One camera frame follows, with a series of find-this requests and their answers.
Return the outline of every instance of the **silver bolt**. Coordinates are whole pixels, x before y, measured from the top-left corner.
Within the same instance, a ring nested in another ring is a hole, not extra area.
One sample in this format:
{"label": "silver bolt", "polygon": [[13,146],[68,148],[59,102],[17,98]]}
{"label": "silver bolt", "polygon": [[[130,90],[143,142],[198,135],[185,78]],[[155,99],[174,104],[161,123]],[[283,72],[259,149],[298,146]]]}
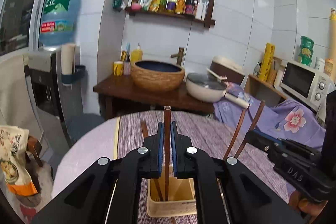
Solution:
{"label": "silver bolt", "polygon": [[190,146],[190,147],[187,148],[187,152],[189,154],[195,154],[197,152],[197,148],[193,147],[193,146]]}
{"label": "silver bolt", "polygon": [[105,165],[109,162],[109,159],[108,158],[105,158],[105,157],[102,157],[98,160],[98,164],[99,165]]}
{"label": "silver bolt", "polygon": [[226,159],[226,162],[230,165],[235,165],[238,161],[234,157],[229,157],[229,158]]}
{"label": "silver bolt", "polygon": [[139,154],[146,154],[148,152],[148,148],[147,147],[139,147],[138,148],[138,153]]}

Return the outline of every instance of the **faucet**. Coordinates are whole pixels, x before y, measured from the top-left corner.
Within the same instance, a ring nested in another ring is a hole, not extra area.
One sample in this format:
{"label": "faucet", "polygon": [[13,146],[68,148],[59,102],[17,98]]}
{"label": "faucet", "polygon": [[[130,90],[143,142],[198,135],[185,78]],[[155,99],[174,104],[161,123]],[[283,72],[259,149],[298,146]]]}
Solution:
{"label": "faucet", "polygon": [[175,57],[177,57],[176,64],[181,66],[181,64],[182,64],[182,58],[183,58],[183,56],[184,56],[183,52],[184,52],[184,48],[179,47],[179,49],[178,49],[178,53],[176,53],[176,54],[172,54],[172,55],[170,56],[170,58],[175,58]]}

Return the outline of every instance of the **wood grain tablecloth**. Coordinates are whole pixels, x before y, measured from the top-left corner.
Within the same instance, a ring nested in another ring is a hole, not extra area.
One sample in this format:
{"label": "wood grain tablecloth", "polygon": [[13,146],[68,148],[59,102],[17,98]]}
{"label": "wood grain tablecloth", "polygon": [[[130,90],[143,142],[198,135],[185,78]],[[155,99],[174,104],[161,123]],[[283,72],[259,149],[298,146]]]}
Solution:
{"label": "wood grain tablecloth", "polygon": [[[124,157],[129,151],[142,146],[143,137],[140,122],[143,120],[147,122],[148,135],[156,134],[158,122],[163,122],[163,111],[138,112],[120,118],[118,158]],[[229,128],[213,119],[181,111],[172,112],[172,121],[177,122],[177,130],[180,134],[191,138],[193,146],[206,151],[211,157],[223,158],[231,141],[234,128]],[[234,155],[242,140],[243,136],[238,135],[230,155]],[[285,180],[273,171],[273,164],[268,160],[266,153],[247,144],[240,154],[239,160],[284,201],[288,202]],[[177,224],[197,224],[196,215],[175,217],[175,219]],[[151,218],[148,216],[146,179],[142,180],[138,223],[171,224],[170,218]]]}

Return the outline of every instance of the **yellow mug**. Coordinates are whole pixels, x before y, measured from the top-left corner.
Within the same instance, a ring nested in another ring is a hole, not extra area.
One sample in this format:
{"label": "yellow mug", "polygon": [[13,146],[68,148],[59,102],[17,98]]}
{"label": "yellow mug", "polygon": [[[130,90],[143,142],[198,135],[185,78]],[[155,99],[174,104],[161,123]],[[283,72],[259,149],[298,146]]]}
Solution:
{"label": "yellow mug", "polygon": [[120,76],[124,72],[124,62],[116,61],[113,63],[113,75]]}

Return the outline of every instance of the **window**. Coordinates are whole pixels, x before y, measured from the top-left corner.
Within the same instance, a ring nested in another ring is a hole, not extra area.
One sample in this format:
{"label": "window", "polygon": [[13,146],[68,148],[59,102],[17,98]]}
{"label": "window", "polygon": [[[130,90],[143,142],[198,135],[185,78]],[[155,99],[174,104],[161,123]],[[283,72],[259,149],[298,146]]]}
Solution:
{"label": "window", "polygon": [[44,0],[0,0],[0,56],[39,47]]}

